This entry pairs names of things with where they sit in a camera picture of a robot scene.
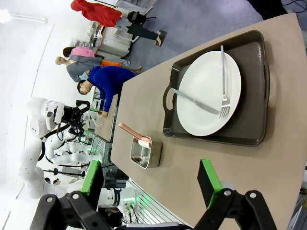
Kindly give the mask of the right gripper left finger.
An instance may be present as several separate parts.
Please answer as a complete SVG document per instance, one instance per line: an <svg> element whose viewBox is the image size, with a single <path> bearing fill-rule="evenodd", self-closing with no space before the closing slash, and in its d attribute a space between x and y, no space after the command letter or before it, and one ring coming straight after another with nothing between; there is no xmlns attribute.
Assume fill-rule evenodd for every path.
<svg viewBox="0 0 307 230"><path fill-rule="evenodd" d="M110 230L96 211L104 176L101 163L92 161L80 189L58 198L43 195L36 208L31 230L65 230L68 226L84 230Z"/></svg>

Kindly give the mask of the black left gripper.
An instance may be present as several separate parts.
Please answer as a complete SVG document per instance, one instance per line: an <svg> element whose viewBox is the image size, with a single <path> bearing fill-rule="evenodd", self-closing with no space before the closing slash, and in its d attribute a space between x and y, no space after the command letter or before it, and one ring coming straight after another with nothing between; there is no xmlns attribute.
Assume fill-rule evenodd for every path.
<svg viewBox="0 0 307 230"><path fill-rule="evenodd" d="M73 135L82 135L84 133L82 117L87 111L99 112L98 109L91 108L89 101L76 100L77 107L64 106L64 114L62 116L62 122L70 124L69 133Z"/></svg>

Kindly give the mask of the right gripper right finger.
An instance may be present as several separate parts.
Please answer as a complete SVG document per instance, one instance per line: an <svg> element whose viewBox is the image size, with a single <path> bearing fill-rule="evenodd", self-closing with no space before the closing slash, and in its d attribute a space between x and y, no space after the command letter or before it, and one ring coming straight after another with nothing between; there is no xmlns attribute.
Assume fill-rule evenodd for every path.
<svg viewBox="0 0 307 230"><path fill-rule="evenodd" d="M197 180L207 209L195 230L217 230L224 219L234 219L241 230L276 229L262 193L223 188L209 159L200 160Z"/></svg>

